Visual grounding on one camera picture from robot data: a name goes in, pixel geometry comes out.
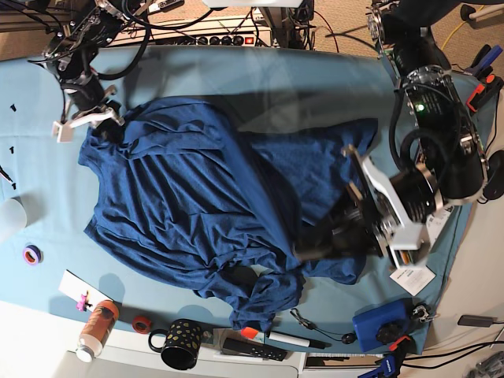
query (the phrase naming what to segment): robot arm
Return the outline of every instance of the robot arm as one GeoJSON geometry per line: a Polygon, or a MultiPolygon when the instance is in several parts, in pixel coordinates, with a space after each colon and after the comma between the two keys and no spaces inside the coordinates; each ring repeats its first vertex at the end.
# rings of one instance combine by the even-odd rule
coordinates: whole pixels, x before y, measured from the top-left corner
{"type": "Polygon", "coordinates": [[[438,20],[456,4],[444,2],[434,16],[427,14],[415,22],[406,22],[411,10],[418,4],[429,7],[431,1],[401,0],[398,6],[384,8],[390,4],[371,6],[369,30],[395,83],[389,145],[399,173],[389,179],[370,157],[360,157],[347,147],[344,153],[358,171],[361,188],[350,183],[348,196],[315,232],[297,242],[295,254],[300,260],[361,253],[388,255],[397,268],[423,265],[430,250],[427,216],[446,206],[476,201],[487,183],[483,146],[454,88],[450,64],[435,44],[430,24],[421,26],[438,20]],[[398,149],[395,127],[403,101],[417,127],[398,149]],[[415,141],[420,155],[413,162],[410,149],[415,141]]]}

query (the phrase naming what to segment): crumpled blue shirt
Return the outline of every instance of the crumpled blue shirt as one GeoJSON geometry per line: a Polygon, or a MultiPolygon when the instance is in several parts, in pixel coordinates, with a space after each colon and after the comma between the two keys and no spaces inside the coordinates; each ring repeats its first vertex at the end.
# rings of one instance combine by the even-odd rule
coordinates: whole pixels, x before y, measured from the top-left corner
{"type": "Polygon", "coordinates": [[[234,329],[266,331],[276,312],[298,304],[302,276],[354,284],[365,258],[300,263],[301,227],[316,224],[356,180],[341,154],[364,153],[374,119],[291,134],[237,132],[208,102],[161,98],[129,112],[122,144],[87,134],[79,164],[100,189],[85,232],[145,276],[218,297],[234,329]],[[237,266],[263,265],[255,283],[237,266]]]}

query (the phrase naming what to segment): red clip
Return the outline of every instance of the red clip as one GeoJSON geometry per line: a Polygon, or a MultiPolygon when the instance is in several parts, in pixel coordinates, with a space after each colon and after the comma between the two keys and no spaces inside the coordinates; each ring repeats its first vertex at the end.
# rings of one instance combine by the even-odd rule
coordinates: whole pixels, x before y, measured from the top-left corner
{"type": "Polygon", "coordinates": [[[467,105],[468,108],[470,108],[474,113],[477,112],[477,109],[474,108],[474,106],[471,105],[471,101],[474,99],[476,95],[481,95],[483,91],[485,90],[485,86],[483,84],[478,84],[476,89],[472,92],[472,94],[469,96],[465,104],[467,105]]]}
{"type": "Polygon", "coordinates": [[[404,335],[402,337],[399,337],[395,342],[388,347],[388,349],[393,352],[394,350],[397,349],[398,345],[402,343],[404,340],[411,340],[411,338],[408,335],[404,335]]]}

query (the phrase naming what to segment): black mug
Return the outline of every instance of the black mug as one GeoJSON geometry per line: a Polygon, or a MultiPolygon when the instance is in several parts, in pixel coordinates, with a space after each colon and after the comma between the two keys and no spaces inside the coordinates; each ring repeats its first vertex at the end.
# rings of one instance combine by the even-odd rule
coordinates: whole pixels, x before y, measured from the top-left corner
{"type": "Polygon", "coordinates": [[[178,319],[168,331],[155,329],[149,335],[149,347],[161,353],[163,362],[172,369],[188,370],[196,366],[199,347],[202,345],[202,327],[195,321],[178,319]],[[152,345],[155,335],[166,336],[161,348],[152,345]]]}

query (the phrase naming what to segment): bottle cap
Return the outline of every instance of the bottle cap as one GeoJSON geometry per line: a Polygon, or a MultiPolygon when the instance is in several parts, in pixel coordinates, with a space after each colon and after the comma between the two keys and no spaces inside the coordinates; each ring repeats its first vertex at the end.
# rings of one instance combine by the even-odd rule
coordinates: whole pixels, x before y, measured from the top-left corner
{"type": "Polygon", "coordinates": [[[77,357],[83,362],[91,362],[95,357],[93,350],[85,345],[79,345],[76,350],[77,357]]]}

